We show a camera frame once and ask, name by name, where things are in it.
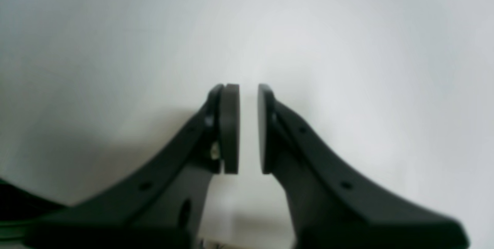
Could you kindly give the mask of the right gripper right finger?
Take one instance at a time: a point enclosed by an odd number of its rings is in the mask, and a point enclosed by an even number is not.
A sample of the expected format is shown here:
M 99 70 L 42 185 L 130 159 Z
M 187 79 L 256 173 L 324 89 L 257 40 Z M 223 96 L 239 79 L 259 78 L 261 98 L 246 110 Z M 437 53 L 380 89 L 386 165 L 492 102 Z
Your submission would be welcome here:
M 467 249 L 455 219 L 427 210 L 344 162 L 295 111 L 258 86 L 261 167 L 282 186 L 296 249 Z

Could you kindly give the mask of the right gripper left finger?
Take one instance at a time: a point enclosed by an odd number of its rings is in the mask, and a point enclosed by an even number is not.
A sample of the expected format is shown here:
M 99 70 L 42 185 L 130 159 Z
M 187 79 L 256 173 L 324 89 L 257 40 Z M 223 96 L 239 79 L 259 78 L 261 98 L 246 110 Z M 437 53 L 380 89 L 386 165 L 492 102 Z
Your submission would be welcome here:
M 215 174 L 239 171 L 240 87 L 218 84 L 157 155 L 83 203 L 28 228 L 32 249 L 194 249 Z

